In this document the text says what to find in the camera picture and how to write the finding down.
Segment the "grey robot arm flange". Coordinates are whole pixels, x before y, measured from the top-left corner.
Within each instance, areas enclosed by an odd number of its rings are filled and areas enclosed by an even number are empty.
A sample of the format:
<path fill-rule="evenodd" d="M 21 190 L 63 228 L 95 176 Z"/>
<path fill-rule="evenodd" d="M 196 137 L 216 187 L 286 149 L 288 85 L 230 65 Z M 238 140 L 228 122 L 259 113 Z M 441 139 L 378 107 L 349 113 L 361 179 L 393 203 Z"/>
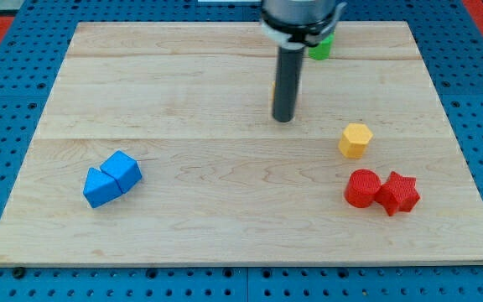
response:
<path fill-rule="evenodd" d="M 261 27 L 279 47 L 315 47 L 335 32 L 346 1 L 262 0 Z"/>

